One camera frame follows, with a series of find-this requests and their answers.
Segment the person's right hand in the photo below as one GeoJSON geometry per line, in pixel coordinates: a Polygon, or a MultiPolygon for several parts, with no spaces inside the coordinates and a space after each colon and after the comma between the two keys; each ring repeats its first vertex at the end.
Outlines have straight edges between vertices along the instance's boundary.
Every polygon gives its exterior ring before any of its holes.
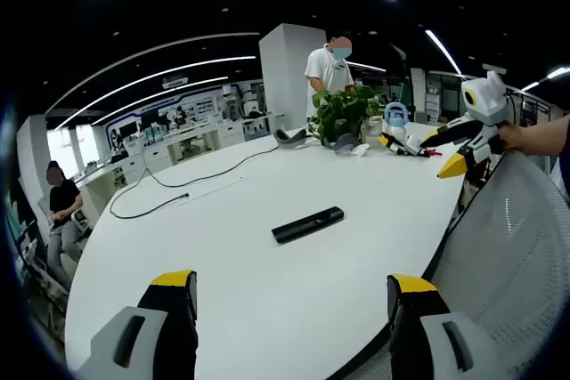
{"type": "Polygon", "coordinates": [[[511,123],[499,127],[499,137],[504,150],[518,150],[526,152],[528,143],[528,129],[511,123]]]}

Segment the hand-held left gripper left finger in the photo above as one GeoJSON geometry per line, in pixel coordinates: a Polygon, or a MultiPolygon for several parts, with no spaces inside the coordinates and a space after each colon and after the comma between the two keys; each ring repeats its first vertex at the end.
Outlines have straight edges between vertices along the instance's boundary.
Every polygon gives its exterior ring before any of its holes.
{"type": "Polygon", "coordinates": [[[197,273],[156,277],[136,306],[119,311],[92,338],[77,379],[193,379],[199,338],[197,273]]]}

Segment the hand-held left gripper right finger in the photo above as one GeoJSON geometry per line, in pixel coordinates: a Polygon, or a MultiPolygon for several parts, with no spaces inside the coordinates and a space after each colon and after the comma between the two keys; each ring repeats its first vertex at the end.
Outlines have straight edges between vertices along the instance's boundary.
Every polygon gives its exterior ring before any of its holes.
{"type": "Polygon", "coordinates": [[[423,278],[387,277],[387,316],[394,379],[506,377],[491,337],[423,278]]]}

